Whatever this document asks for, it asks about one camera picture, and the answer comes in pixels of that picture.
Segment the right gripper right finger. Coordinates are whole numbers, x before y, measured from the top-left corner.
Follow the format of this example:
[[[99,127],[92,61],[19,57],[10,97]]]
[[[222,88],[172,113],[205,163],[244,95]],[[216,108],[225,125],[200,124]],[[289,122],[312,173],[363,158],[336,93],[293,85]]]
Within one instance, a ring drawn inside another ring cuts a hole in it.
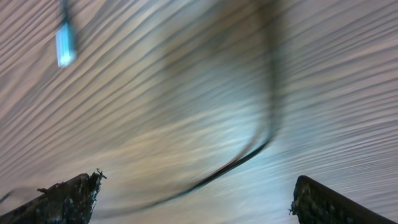
[[[396,224],[306,175],[297,178],[289,213],[300,224]]]

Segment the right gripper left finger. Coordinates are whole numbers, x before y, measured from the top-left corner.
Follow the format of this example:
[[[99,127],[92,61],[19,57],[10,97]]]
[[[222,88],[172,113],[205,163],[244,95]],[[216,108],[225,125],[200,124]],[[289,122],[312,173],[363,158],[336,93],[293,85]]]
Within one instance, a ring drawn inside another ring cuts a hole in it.
[[[2,224],[88,224],[91,220],[101,181],[100,170],[37,191],[40,196],[1,215]]]

